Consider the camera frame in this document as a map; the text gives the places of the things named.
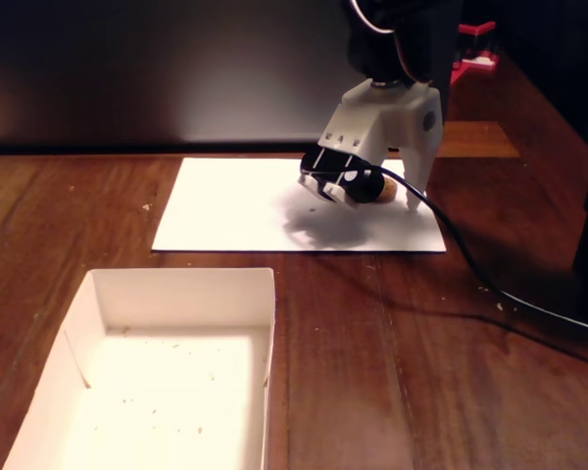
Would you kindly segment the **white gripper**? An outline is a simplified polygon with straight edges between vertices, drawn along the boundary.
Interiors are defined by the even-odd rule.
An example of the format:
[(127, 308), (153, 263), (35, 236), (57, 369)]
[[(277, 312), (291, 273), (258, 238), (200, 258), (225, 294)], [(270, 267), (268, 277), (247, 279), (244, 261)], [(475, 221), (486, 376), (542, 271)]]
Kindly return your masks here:
[(442, 133), (437, 89), (379, 88), (366, 80), (342, 96), (318, 145), (363, 160), (384, 160), (398, 149), (404, 179), (423, 196)]

